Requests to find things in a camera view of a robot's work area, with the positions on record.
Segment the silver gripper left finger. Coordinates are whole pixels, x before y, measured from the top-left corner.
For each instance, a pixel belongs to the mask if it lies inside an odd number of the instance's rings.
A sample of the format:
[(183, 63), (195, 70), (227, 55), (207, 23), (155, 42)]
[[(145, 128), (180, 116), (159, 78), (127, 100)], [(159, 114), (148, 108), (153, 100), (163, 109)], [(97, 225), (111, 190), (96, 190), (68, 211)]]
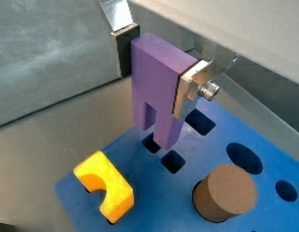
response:
[(119, 76), (132, 73), (131, 42), (140, 36), (140, 25), (135, 23), (127, 0), (99, 0), (111, 25), (111, 37), (117, 53)]

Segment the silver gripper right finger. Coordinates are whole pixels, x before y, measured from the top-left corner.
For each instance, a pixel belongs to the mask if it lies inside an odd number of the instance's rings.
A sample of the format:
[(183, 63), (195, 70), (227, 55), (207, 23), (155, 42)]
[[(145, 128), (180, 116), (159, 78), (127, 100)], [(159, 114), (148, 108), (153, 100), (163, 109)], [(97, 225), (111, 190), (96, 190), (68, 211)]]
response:
[(173, 115), (184, 120), (196, 108), (199, 98), (211, 102), (219, 93), (213, 79), (224, 73), (236, 62), (237, 55), (224, 46), (205, 42), (201, 47), (201, 58), (180, 74)]

